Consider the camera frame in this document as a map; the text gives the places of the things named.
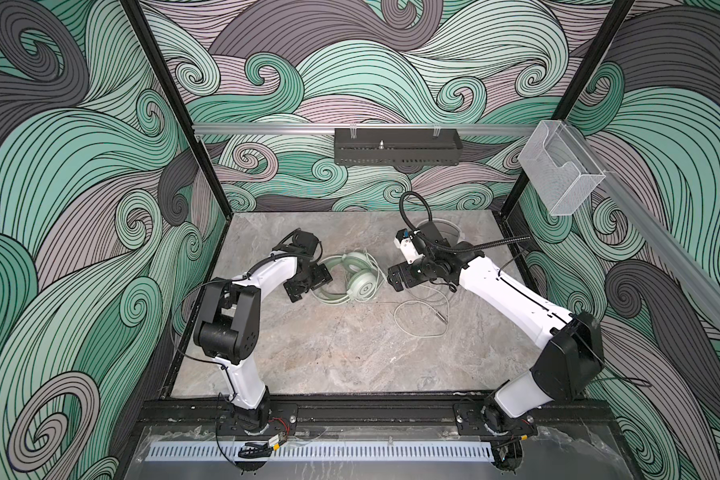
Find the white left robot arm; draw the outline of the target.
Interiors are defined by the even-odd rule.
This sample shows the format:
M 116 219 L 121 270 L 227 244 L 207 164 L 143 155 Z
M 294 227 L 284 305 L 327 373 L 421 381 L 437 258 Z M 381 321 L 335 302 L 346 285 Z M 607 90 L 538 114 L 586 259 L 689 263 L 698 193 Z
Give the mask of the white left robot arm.
M 332 281 L 320 262 L 322 242 L 302 229 L 286 235 L 270 254 L 244 274 L 217 277 L 204 285 L 192 339 L 227 382 L 222 397 L 247 430 L 259 431 L 270 419 L 270 393 L 253 359 L 263 300 L 283 288 L 289 300 Z

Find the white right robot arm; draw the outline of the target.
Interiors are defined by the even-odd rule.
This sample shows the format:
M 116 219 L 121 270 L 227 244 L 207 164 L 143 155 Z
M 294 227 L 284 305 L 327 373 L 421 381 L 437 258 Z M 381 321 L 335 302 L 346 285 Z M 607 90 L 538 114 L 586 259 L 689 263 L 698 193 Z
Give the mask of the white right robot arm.
M 528 412 L 550 402 L 579 396 L 605 367 L 600 321 L 575 314 L 538 295 L 504 272 L 468 242 L 450 245 L 437 226 L 404 228 L 395 246 L 405 260 L 388 268 L 388 283 L 398 292 L 441 281 L 487 302 L 540 348 L 529 370 L 493 392 L 481 410 L 488 431 L 499 436 L 528 435 Z

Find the mint green headphones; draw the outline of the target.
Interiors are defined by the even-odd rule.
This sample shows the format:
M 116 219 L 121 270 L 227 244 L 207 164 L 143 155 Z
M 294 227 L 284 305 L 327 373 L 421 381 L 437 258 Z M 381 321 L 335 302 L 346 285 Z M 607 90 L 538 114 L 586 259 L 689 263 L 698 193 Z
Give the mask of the mint green headphones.
M 312 292 L 316 300 L 324 305 L 369 302 L 375 298 L 386 279 L 377 260 L 367 251 L 330 255 L 325 258 L 323 266 L 329 271 L 341 267 L 346 273 L 343 293 L 327 292 L 322 287 Z

